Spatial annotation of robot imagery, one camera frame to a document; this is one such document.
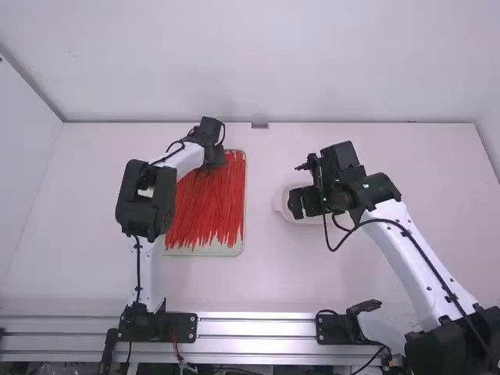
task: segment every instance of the white tabletop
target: white tabletop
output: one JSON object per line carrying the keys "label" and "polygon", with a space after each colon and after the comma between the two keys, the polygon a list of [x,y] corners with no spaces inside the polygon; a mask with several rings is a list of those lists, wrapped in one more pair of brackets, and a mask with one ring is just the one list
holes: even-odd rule
{"label": "white tabletop", "polygon": [[[134,287],[130,242],[114,219],[123,169],[129,159],[161,154],[192,126],[65,125],[2,285],[2,307],[119,313]],[[236,123],[227,125],[224,143],[248,160],[245,249],[237,257],[163,257],[169,308],[313,312],[370,298],[406,302],[362,231],[331,254],[322,227],[287,223],[272,210],[280,187],[310,184],[307,173],[294,171],[308,153],[347,140],[367,173],[385,172],[394,181],[462,285],[485,306],[500,303],[500,187],[473,124],[271,123],[253,130]],[[352,225],[348,217],[341,222]],[[331,227],[331,242],[340,238]]]}

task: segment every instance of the black cable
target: black cable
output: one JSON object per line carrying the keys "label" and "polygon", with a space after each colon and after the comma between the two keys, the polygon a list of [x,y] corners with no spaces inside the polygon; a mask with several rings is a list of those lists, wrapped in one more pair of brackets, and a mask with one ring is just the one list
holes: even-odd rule
{"label": "black cable", "polygon": [[218,373],[219,371],[221,371],[223,367],[224,367],[224,364],[220,365],[220,366],[217,368],[217,370],[215,370],[215,371],[212,373],[212,375],[216,375],[216,373]]}
{"label": "black cable", "polygon": [[135,302],[139,303],[139,299],[141,298],[141,242],[139,241],[139,237],[135,234],[132,235],[135,239],[134,248],[137,250],[137,259],[136,259],[136,267],[137,267],[137,287],[135,290],[137,291],[137,296],[135,298]]}
{"label": "black cable", "polygon": [[[134,248],[137,250],[137,258],[136,258],[136,267],[137,267],[137,287],[135,290],[137,291],[137,295],[135,297],[135,303],[139,303],[139,299],[141,298],[141,242],[139,241],[139,237],[136,236],[135,234],[132,235],[135,239],[135,245]],[[135,323],[135,310],[134,310],[134,315],[132,316],[132,324]],[[128,365],[130,364],[130,356],[132,355],[132,341],[128,341],[128,354],[127,354],[127,361],[125,361],[125,364]]]}
{"label": "black cable", "polygon": [[338,315],[336,311],[334,310],[330,310],[330,309],[323,309],[323,310],[320,310],[316,313],[316,316],[318,316],[319,314],[322,314],[322,313],[329,313],[331,315]]}
{"label": "black cable", "polygon": [[223,370],[226,371],[236,371],[238,373],[247,373],[248,375],[262,375],[261,373],[255,373],[250,370],[237,369],[236,367],[224,367]]}
{"label": "black cable", "polygon": [[338,250],[338,248],[340,248],[340,245],[342,244],[339,244],[337,245],[337,247],[335,249],[333,249],[330,245],[330,240],[328,239],[328,228],[327,228],[327,218],[325,216],[325,213],[323,211],[323,229],[325,231],[325,241],[327,242],[327,247],[328,247],[328,250],[330,250],[331,252],[336,252]]}
{"label": "black cable", "polygon": [[220,142],[216,146],[221,145],[222,142],[224,142],[224,139],[226,139],[226,124],[225,123],[222,123],[222,129],[224,130],[224,132],[222,134],[222,139],[220,140]]}
{"label": "black cable", "polygon": [[334,214],[334,213],[332,213],[332,214],[331,214],[331,221],[333,221],[333,222],[334,222],[334,225],[335,225],[338,229],[343,230],[344,232],[349,232],[349,231],[350,231],[349,229],[347,229],[346,227],[343,227],[342,225],[340,225],[340,224],[338,223],[337,219],[335,219],[335,214]]}
{"label": "black cable", "polygon": [[490,362],[491,362],[491,368],[495,369],[496,373],[500,373],[500,369],[496,366],[496,363],[493,360],[494,357],[490,353],[490,350],[488,349],[488,346],[486,345],[486,342],[484,342],[484,340],[481,337],[480,333],[477,331],[476,327],[470,321],[470,318],[467,316],[467,313],[464,310],[464,308],[462,307],[462,305],[460,305],[460,302],[458,301],[457,297],[453,294],[452,290],[445,283],[445,280],[443,280],[443,277],[440,275],[440,273],[438,272],[438,270],[436,270],[436,267],[434,266],[434,264],[432,264],[432,262],[430,261],[430,259],[427,257],[427,254],[425,253],[425,251],[420,247],[420,245],[415,240],[415,238],[412,236],[412,234],[409,232],[409,230],[407,230],[400,223],[398,223],[398,222],[396,222],[394,220],[381,219],[381,218],[369,219],[369,220],[363,221],[362,223],[355,225],[338,242],[337,246],[335,246],[335,248],[332,248],[330,246],[330,242],[328,241],[327,223],[326,223],[325,215],[323,214],[323,226],[324,226],[324,230],[325,230],[325,240],[327,242],[328,250],[330,250],[331,252],[336,252],[344,244],[345,240],[347,240],[351,236],[351,234],[353,234],[354,232],[356,232],[360,227],[362,227],[364,225],[367,225],[367,224],[370,224],[370,223],[387,223],[387,224],[390,224],[390,225],[394,225],[395,227],[399,228],[402,231],[402,233],[401,233],[402,236],[407,237],[412,242],[413,246],[415,246],[416,250],[420,253],[420,255],[422,256],[422,258],[425,261],[425,263],[429,266],[430,270],[433,272],[433,274],[435,275],[435,277],[437,278],[437,280],[441,284],[443,290],[446,291],[446,293],[447,293],[448,297],[450,298],[450,300],[453,302],[453,304],[455,305],[455,307],[462,314],[463,319],[466,322],[467,326],[469,326],[470,330],[472,331],[473,336],[477,339],[477,341],[479,342],[480,346],[482,347],[482,349],[486,353],[488,359],[490,360]]}
{"label": "black cable", "polygon": [[174,152],[172,152],[171,154],[169,155],[166,155],[166,156],[163,156],[162,158],[158,159],[158,160],[155,160],[154,162],[150,162],[149,165],[150,166],[154,166],[158,163],[163,163],[164,161],[166,161],[168,158],[171,158],[172,156],[176,155],[177,153],[181,152],[182,150],[184,150],[186,148],[186,144],[184,142],[182,142],[181,140],[179,141],[174,141],[170,144],[170,146],[168,147],[168,149],[165,151],[165,153],[167,153],[173,145],[175,145],[176,143],[180,144],[180,147],[175,150]]}
{"label": "black cable", "polygon": [[125,361],[126,365],[130,364],[131,355],[132,355],[132,341],[128,341],[128,355],[127,355],[127,361]]}
{"label": "black cable", "polygon": [[361,371],[363,371],[365,368],[367,368],[371,362],[373,362],[375,360],[376,357],[378,357],[378,355],[380,353],[382,353],[382,351],[386,348],[387,346],[383,346],[382,348],[378,349],[375,354],[373,355],[372,358],[369,359],[369,361],[367,363],[365,363],[364,365],[362,365],[361,367],[359,367],[354,373],[351,373],[350,375],[356,375],[357,373],[360,373]]}

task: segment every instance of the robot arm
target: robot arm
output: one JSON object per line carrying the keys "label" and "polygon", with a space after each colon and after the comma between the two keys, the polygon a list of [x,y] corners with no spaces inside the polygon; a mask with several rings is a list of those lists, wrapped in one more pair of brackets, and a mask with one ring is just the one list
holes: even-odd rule
{"label": "robot arm", "polygon": [[137,257],[134,274],[138,272],[137,281],[141,284],[131,293],[129,306],[138,302],[154,313],[162,305],[163,296],[158,289],[160,258],[165,233],[173,222],[177,182],[201,166],[225,163],[222,141],[219,142],[221,128],[225,135],[223,123],[203,117],[199,127],[172,143],[161,157],[151,162],[131,160],[127,164],[116,203],[116,220],[122,232],[132,237],[132,253]]}
{"label": "robot arm", "polygon": [[391,322],[374,319],[377,312],[360,312],[363,336],[404,354],[415,375],[497,373],[500,309],[480,307],[449,273],[391,180],[383,173],[367,176],[351,142],[324,148],[320,158],[309,154],[296,169],[309,170],[314,185],[290,191],[288,208],[294,218],[349,212],[355,226],[347,236],[362,227],[380,246],[423,328],[398,335]]}

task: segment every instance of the red sticks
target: red sticks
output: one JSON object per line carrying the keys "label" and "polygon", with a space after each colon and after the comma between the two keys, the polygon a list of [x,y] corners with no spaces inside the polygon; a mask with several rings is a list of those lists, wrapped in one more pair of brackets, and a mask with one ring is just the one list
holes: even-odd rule
{"label": "red sticks", "polygon": [[226,150],[226,165],[193,170],[177,183],[175,217],[165,247],[209,245],[216,238],[232,248],[243,240],[245,169],[243,151]]}

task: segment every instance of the metal frame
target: metal frame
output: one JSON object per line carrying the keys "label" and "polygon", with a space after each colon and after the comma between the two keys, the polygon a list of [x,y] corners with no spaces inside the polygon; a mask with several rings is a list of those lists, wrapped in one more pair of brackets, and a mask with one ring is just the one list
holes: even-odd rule
{"label": "metal frame", "polygon": [[[376,345],[319,345],[314,314],[295,312],[198,312],[194,344],[179,345],[192,363],[361,366]],[[1,316],[6,336],[0,362],[99,362],[105,332],[118,316]],[[128,343],[115,347],[125,362]],[[132,363],[176,363],[169,343],[133,343]],[[380,360],[373,361],[374,366]]]}

